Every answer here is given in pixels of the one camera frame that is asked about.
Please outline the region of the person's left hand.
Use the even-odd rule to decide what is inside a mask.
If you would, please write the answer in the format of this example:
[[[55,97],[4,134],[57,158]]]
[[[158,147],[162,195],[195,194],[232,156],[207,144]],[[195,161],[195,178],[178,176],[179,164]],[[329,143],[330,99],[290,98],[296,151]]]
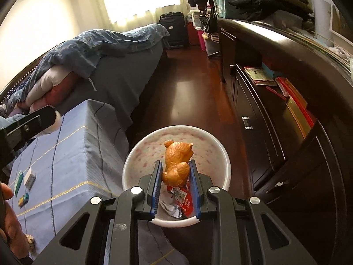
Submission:
[[[26,235],[22,231],[16,214],[7,200],[13,197],[13,192],[6,184],[1,184],[1,193],[5,205],[4,229],[1,230],[1,236],[8,243],[13,254],[18,258],[26,258],[29,254],[29,244]]]

